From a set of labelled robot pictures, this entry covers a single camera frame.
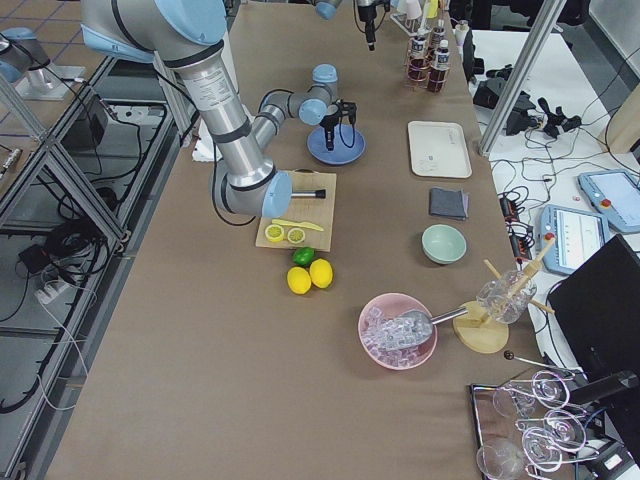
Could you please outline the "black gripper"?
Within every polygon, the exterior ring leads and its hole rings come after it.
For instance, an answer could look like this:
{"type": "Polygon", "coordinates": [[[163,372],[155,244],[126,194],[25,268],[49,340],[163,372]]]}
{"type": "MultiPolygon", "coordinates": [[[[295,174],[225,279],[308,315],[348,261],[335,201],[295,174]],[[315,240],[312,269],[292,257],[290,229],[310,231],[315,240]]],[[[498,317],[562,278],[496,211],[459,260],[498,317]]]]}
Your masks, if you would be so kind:
{"type": "Polygon", "coordinates": [[[334,112],[326,115],[320,122],[320,126],[324,130],[324,142],[327,151],[334,150],[335,128],[340,123],[340,114],[334,112]]]}
{"type": "Polygon", "coordinates": [[[389,0],[356,0],[356,11],[359,20],[364,24],[364,33],[366,35],[366,42],[369,51],[373,51],[376,48],[375,39],[375,19],[377,18],[377,8],[382,7],[384,12],[390,11],[389,0]]]}

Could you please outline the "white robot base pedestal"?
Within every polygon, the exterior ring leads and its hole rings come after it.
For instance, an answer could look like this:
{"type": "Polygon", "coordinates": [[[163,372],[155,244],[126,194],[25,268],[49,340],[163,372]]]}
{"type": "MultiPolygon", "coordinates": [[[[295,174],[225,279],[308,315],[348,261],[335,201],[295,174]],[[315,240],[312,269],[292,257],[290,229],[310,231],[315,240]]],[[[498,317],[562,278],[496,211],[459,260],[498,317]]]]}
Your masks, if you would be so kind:
{"type": "MultiPolygon", "coordinates": [[[[234,66],[233,54],[229,39],[229,32],[237,13],[237,2],[234,0],[228,0],[223,2],[226,9],[227,20],[227,32],[224,34],[223,41],[224,47],[221,53],[222,61],[226,67],[227,73],[230,76],[231,82],[234,86],[236,93],[239,93],[238,80],[236,76],[236,70],[234,66]]],[[[208,128],[203,119],[200,120],[198,126],[198,132],[194,136],[196,139],[193,160],[198,162],[213,162],[221,158],[219,149],[214,149],[212,137],[208,131],[208,128]]]]}

